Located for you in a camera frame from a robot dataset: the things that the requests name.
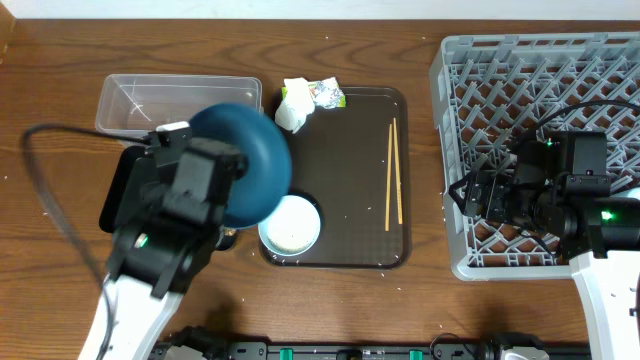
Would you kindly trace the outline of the wooden chopstick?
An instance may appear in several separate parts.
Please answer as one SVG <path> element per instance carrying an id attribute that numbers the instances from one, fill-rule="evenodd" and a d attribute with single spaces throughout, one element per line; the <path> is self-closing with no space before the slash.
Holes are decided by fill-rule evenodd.
<path id="1" fill-rule="evenodd" d="M 393 145 L 393 130 L 392 124 L 388 126 L 388 145 L 387 145 L 387 171 L 386 171 L 386 195 L 385 195 L 385 232 L 390 230 L 390 210 L 391 210 L 391 173 L 392 173 L 392 145 Z"/>
<path id="2" fill-rule="evenodd" d="M 397 119 L 393 118 L 392 123 L 393 131 L 393 154 L 395 165 L 395 178 L 396 178 L 396 200 L 397 200 L 397 217 L 398 224 L 403 224 L 403 210 L 402 210 L 402 189 L 401 189 L 401 174 L 400 174 L 400 157 L 399 157 L 399 144 L 398 144 L 398 129 Z"/>

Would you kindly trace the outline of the dark blue plate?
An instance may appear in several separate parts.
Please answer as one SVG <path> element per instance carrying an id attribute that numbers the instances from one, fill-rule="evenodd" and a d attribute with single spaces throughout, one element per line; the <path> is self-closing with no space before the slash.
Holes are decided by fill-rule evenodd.
<path id="1" fill-rule="evenodd" d="M 201 110 L 189 124 L 194 136 L 233 145 L 246 156 L 247 170 L 232 185 L 224 225 L 242 229 L 268 218 L 292 179 L 289 147 L 276 123 L 247 105 L 221 103 Z"/>

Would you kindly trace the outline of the small blue cup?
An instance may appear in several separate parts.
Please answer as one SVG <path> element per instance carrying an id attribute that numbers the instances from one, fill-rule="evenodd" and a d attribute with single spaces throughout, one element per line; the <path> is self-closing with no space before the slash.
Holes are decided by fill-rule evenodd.
<path id="1" fill-rule="evenodd" d="M 624 193 L 624 196 L 627 198 L 634 198 L 640 200 L 640 188 L 632 188 Z"/>

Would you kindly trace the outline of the foil snack wrapper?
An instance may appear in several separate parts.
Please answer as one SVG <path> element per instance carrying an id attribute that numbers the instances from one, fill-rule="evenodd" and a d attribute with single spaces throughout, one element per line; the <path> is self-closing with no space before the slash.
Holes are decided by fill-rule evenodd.
<path id="1" fill-rule="evenodd" d="M 344 108 L 346 106 L 346 96 L 335 77 L 308 82 L 315 107 L 333 109 Z"/>

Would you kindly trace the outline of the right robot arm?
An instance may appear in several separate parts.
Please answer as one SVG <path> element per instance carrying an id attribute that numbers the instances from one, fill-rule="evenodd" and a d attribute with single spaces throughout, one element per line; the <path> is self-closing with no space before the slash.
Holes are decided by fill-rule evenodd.
<path id="1" fill-rule="evenodd" d="M 583 305 L 591 356 L 639 356 L 639 200 L 614 196 L 607 139 L 597 132 L 552 132 L 512 146 L 512 174 L 474 171 L 448 194 L 465 216 L 558 238 Z"/>

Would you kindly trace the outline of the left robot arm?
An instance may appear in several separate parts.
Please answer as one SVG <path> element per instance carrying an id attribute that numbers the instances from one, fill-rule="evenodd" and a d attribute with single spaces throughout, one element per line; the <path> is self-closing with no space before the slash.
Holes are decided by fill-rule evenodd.
<path id="1" fill-rule="evenodd" d="M 223 232 L 247 158 L 233 145 L 178 138 L 120 156 L 100 217 L 108 277 L 80 356 L 145 359 Z"/>

